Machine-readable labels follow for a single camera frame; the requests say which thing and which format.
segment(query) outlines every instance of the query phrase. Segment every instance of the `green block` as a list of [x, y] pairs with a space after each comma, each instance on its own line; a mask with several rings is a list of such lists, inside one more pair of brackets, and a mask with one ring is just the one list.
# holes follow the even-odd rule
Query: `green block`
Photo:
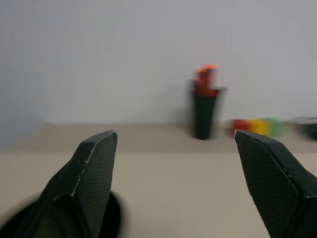
[[270, 136], [282, 136], [285, 131], [284, 122], [278, 118], [265, 118], [271, 124]]

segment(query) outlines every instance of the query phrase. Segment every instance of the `yellow block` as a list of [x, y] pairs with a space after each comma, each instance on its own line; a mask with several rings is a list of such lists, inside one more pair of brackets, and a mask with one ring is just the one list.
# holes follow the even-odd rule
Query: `yellow block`
[[248, 120], [249, 121], [249, 131], [255, 132], [261, 135], [271, 135], [271, 123], [261, 119]]

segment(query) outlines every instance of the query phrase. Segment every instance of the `red block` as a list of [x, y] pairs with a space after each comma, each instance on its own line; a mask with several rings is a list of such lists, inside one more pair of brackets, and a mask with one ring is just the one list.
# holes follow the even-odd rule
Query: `red block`
[[234, 135], [235, 130], [249, 130], [249, 122], [247, 120], [232, 120], [232, 135]]

